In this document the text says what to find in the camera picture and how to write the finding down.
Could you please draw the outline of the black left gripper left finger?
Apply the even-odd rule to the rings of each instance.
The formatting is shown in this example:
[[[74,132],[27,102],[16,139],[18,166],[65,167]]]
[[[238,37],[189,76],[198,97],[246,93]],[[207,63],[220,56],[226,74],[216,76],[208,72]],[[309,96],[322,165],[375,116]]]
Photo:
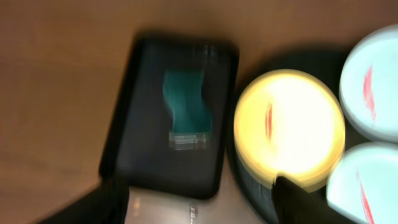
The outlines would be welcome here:
[[[124,224],[128,203],[128,184],[113,177],[40,224]]]

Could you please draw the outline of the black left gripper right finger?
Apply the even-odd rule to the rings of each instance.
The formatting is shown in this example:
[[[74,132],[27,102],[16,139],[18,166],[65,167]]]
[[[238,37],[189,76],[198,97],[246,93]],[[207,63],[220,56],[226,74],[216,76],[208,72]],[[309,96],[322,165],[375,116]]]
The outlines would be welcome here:
[[[284,176],[272,186],[272,201],[280,224],[355,224]]]

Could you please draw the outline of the yellow plate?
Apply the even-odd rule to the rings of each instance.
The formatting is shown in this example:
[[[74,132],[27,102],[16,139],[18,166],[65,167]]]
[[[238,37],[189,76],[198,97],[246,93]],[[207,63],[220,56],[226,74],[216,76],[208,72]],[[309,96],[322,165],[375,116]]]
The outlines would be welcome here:
[[[274,70],[241,93],[233,136],[239,160],[267,188],[283,175],[314,192],[343,155],[345,119],[335,95],[319,79],[298,70]]]

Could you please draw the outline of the green yellow sponge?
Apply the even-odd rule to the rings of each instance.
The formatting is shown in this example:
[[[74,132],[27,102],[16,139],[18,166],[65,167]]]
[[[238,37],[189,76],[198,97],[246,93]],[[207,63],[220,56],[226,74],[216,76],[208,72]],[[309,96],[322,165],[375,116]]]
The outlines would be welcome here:
[[[172,117],[169,147],[175,150],[206,149],[212,134],[212,113],[203,97],[204,72],[167,70],[163,97]]]

